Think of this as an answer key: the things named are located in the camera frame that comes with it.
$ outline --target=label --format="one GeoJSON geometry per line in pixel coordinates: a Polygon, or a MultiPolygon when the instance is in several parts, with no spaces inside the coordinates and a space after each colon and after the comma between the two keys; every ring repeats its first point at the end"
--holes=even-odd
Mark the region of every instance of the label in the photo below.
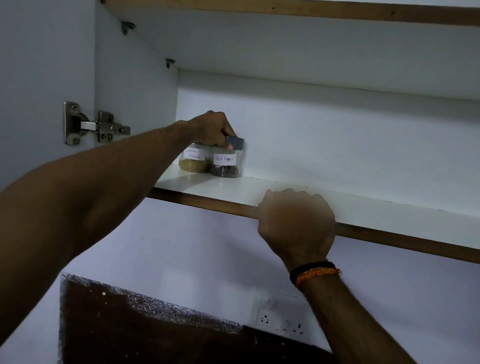
{"type": "Polygon", "coordinates": [[[206,150],[198,148],[187,148],[183,151],[183,157],[194,160],[205,160],[206,150]]]}
{"type": "Polygon", "coordinates": [[[236,154],[214,154],[213,164],[216,166],[235,166],[237,164],[236,154]]]}

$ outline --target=wooden shelf edge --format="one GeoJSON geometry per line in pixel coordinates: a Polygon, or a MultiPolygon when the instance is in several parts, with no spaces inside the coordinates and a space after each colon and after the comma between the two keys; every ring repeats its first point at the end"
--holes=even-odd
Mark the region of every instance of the wooden shelf edge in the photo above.
{"type": "Polygon", "coordinates": [[[480,8],[325,0],[101,0],[122,18],[129,9],[247,12],[337,19],[480,26],[480,8]]]}
{"type": "MultiPolygon", "coordinates": [[[[186,194],[157,187],[152,189],[148,197],[176,204],[258,219],[257,207],[255,206],[216,200],[214,198],[196,196],[194,194],[186,194]]],[[[336,235],[480,264],[480,250],[466,246],[363,228],[360,226],[342,224],[340,222],[336,224],[336,235]]]]}

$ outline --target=spice jar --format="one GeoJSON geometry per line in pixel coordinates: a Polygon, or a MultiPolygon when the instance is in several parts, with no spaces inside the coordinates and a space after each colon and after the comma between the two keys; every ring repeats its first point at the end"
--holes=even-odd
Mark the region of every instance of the spice jar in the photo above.
{"type": "Polygon", "coordinates": [[[245,139],[236,136],[226,136],[225,139],[232,145],[233,150],[213,146],[210,173],[218,177],[237,178],[240,176],[240,161],[245,139]]]}
{"type": "Polygon", "coordinates": [[[210,147],[203,144],[193,143],[183,151],[179,159],[179,167],[187,172],[208,172],[210,168],[210,147]]]}

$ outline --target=hand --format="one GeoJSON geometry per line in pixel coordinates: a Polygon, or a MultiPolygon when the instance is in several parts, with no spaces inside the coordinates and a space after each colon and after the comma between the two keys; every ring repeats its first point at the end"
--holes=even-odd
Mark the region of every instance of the hand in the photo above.
{"type": "Polygon", "coordinates": [[[335,239],[335,215],[322,196],[291,188],[268,190],[258,207],[258,233],[289,273],[303,264],[326,260],[335,239]]]}
{"type": "Polygon", "coordinates": [[[207,111],[188,123],[194,127],[196,143],[206,146],[218,145],[232,150],[232,146],[225,141],[225,135],[236,136],[236,134],[223,112],[207,111]]]}

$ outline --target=power socket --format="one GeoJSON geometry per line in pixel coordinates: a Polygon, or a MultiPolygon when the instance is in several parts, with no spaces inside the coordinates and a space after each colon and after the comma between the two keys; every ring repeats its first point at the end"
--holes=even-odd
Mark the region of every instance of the power socket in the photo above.
{"type": "Polygon", "coordinates": [[[309,342],[307,324],[311,318],[310,307],[303,297],[257,289],[248,326],[309,342]]]}

